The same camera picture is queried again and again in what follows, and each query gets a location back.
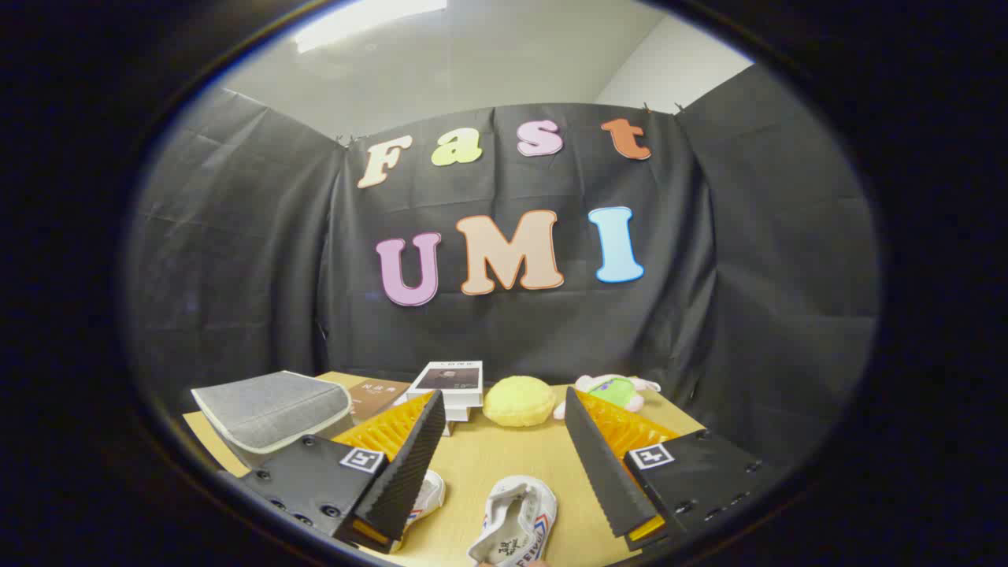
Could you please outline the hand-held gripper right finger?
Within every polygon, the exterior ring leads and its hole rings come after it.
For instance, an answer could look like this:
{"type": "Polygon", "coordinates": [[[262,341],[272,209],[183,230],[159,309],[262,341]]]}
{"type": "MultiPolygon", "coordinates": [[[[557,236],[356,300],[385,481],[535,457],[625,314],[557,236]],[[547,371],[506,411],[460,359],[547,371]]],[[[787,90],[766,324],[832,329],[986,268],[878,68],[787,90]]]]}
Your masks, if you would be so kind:
{"type": "Polygon", "coordinates": [[[708,428],[677,433],[569,388],[564,422],[613,535],[630,551],[678,547],[769,488],[769,467],[708,428]]]}

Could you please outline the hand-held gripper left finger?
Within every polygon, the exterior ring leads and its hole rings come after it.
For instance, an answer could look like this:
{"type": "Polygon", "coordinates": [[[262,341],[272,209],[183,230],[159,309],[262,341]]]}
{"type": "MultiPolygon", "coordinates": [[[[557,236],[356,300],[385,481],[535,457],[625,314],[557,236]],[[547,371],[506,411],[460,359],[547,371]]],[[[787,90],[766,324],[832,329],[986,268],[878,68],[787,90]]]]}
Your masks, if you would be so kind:
{"type": "Polygon", "coordinates": [[[442,391],[428,391],[332,439],[302,435],[237,478],[236,490],[316,538],[388,553],[415,509],[446,422],[442,391]]]}

